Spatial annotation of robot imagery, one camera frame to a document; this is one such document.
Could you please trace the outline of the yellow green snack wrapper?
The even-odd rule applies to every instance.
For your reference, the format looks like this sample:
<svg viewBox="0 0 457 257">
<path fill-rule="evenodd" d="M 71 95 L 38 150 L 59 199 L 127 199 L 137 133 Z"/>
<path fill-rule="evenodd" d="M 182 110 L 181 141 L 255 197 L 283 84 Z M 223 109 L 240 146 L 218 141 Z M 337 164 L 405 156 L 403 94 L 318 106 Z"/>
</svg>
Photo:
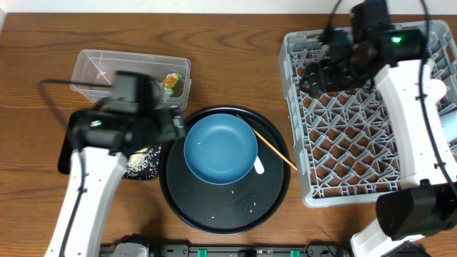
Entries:
<svg viewBox="0 0 457 257">
<path fill-rule="evenodd" d="M 161 82 L 164 96 L 169 97 L 174 93 L 174 88 L 177 83 L 181 80 L 181 74 L 172 73 L 168 74 L 165 79 Z"/>
</svg>

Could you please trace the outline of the blue plate with rice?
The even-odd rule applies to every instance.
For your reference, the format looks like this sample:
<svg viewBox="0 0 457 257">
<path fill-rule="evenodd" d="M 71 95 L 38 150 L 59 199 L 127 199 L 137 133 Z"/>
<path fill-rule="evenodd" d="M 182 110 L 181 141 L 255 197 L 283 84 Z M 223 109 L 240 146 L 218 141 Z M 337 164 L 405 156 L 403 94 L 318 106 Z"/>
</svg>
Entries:
<svg viewBox="0 0 457 257">
<path fill-rule="evenodd" d="M 228 185 L 245 177 L 258 156 L 255 133 L 231 114 L 212 114 L 197 121 L 187 133 L 184 158 L 202 181 Z"/>
</svg>

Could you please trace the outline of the wooden chopstick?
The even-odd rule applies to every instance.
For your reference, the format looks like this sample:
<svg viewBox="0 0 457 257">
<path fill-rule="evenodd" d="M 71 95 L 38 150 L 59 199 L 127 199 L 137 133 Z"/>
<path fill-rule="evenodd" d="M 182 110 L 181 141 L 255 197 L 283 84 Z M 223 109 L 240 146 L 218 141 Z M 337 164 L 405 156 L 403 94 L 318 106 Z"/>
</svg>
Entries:
<svg viewBox="0 0 457 257">
<path fill-rule="evenodd" d="M 266 140 L 254 127 L 252 127 L 247 121 L 245 121 L 239 114 L 236 114 L 238 118 L 244 121 L 251 130 L 255 133 L 255 135 L 261 139 L 277 156 L 279 156 L 283 161 L 285 161 L 292 169 L 297 171 L 297 167 L 293 164 L 288 158 L 286 158 L 276 147 L 274 147 L 268 140 Z"/>
</svg>

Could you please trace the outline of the pink cup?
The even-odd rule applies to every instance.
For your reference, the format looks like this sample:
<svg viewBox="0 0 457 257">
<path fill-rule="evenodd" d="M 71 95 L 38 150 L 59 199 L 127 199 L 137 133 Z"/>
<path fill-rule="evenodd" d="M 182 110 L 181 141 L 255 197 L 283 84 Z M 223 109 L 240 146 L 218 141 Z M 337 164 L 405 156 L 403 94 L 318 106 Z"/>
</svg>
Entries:
<svg viewBox="0 0 457 257">
<path fill-rule="evenodd" d="M 437 104 L 447 93 L 447 86 L 438 79 L 430 79 L 427 83 L 428 96 Z"/>
</svg>

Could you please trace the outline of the white plastic spoon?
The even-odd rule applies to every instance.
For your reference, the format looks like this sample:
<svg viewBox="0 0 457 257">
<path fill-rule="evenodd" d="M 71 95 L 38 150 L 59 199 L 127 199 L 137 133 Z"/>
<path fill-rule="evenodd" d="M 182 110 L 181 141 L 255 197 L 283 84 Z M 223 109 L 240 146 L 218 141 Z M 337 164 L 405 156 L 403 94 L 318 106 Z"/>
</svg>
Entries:
<svg viewBox="0 0 457 257">
<path fill-rule="evenodd" d="M 259 175 L 263 174 L 265 171 L 263 164 L 261 163 L 261 160 L 258 156 L 256 157 L 256 159 L 254 161 L 253 167 L 254 167 L 256 173 Z"/>
</svg>

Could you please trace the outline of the light blue cup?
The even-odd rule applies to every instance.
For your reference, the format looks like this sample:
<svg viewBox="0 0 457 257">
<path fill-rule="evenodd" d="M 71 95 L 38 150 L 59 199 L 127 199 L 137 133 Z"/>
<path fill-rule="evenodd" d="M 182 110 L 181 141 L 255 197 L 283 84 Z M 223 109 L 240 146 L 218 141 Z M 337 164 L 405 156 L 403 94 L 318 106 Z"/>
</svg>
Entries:
<svg viewBox="0 0 457 257">
<path fill-rule="evenodd" d="M 457 111 L 451 111 L 440 116 L 441 126 L 447 142 L 457 138 Z"/>
</svg>

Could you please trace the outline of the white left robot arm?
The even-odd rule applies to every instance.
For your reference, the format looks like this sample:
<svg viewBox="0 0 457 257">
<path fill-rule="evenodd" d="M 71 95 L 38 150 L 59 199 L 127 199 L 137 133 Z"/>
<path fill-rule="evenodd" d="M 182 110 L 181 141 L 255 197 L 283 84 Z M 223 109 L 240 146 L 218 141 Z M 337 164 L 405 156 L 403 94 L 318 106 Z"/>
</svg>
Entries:
<svg viewBox="0 0 457 257">
<path fill-rule="evenodd" d="M 161 107 L 163 88 L 153 77 L 117 71 L 110 96 L 65 119 L 46 91 L 38 90 L 66 129 L 71 146 L 69 184 L 47 256 L 97 256 L 114 194 L 129 156 L 186 135 L 177 106 Z"/>
</svg>

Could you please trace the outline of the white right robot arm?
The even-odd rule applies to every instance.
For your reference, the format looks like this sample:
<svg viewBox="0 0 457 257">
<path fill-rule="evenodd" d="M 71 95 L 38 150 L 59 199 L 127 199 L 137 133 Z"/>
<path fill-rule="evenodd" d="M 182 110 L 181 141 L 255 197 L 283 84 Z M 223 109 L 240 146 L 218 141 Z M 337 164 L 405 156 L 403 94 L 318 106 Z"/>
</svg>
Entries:
<svg viewBox="0 0 457 257">
<path fill-rule="evenodd" d="M 401 188 L 379 196 L 376 219 L 351 237 L 355 256 L 385 256 L 456 226 L 456 160 L 436 105 L 446 85 L 431 75 L 429 28 L 396 29 L 384 0 L 351 10 L 351 33 L 327 24 L 320 42 L 328 59 L 300 80 L 316 98 L 369 84 L 380 93 L 399 155 Z"/>
</svg>

